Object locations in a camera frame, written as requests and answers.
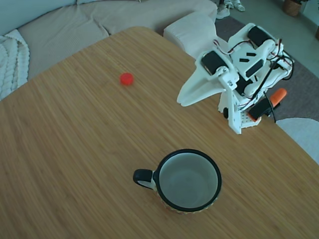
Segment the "person's foot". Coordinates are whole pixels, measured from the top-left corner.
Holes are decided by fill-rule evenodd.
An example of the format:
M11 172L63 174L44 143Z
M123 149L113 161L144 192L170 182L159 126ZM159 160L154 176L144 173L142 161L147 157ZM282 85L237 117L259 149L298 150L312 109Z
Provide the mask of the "person's foot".
M240 0L232 0L233 5L239 11L245 11L245 7L241 4Z
M225 5L225 6L228 6L230 9L233 9L233 8L234 8L234 4L232 3L231 0L225 0L225 1L224 1L224 5Z
M226 6L224 4L219 5L216 18L220 20L228 16L230 16L229 6Z

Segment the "plant pot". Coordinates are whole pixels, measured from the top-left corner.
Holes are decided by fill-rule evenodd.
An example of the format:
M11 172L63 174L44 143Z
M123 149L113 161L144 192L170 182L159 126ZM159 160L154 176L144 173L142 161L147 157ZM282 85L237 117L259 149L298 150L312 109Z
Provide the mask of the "plant pot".
M317 30L317 33L316 33L316 38L319 40L319 27L318 27L318 30Z
M293 0L285 0L283 5L283 11L289 16L297 16L300 8L301 4Z

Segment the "knitted blanket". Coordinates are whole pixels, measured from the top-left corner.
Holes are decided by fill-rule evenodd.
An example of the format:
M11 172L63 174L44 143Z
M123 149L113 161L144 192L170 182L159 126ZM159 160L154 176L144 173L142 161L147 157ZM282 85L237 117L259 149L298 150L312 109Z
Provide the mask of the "knitted blanket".
M0 36L0 100L27 82L29 56L18 30Z

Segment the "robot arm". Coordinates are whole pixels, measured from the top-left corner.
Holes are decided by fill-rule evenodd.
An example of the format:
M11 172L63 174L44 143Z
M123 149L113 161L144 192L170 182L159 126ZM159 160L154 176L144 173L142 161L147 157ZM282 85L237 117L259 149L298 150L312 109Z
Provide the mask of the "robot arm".
M202 53L196 60L196 70L178 95L182 106L197 103L222 93L219 111L227 117L229 126L238 134L241 128L257 125L260 119L250 119L247 112L269 88L290 75L293 61L265 30L250 23L233 35L228 49L216 48Z

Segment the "white mug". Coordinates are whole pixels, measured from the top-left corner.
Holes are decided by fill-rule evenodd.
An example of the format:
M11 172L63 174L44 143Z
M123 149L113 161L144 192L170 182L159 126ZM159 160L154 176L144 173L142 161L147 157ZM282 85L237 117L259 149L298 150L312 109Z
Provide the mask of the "white mug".
M211 206L221 190L221 174L205 153L181 149L167 155L155 171L138 169L135 183L157 191L166 207L180 214Z

